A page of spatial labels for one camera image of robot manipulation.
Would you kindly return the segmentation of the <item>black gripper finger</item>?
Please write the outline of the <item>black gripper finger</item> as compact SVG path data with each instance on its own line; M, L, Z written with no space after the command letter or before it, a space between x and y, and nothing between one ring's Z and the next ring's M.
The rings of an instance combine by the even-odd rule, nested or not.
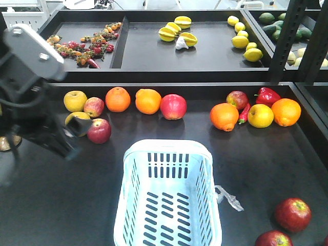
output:
M68 122L68 129L78 137L86 135L91 126L91 119L81 119L76 116L73 116Z

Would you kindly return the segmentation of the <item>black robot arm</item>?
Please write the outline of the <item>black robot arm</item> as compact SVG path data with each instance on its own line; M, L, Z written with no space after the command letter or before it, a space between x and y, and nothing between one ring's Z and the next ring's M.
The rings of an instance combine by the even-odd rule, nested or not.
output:
M66 77L64 59L29 25L4 30L1 48L1 138L9 148L1 151L1 186L8 186L19 170L18 146L23 139L66 160L78 155L79 135L92 120L72 118L63 126L51 109L49 81Z

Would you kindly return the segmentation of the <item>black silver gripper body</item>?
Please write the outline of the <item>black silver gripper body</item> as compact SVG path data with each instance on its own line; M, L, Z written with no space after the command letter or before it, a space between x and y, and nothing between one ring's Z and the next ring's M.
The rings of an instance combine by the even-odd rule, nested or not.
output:
M77 136L51 108L49 81L66 77L64 59L27 24L5 29L1 57L1 135L18 135L71 160L78 155Z

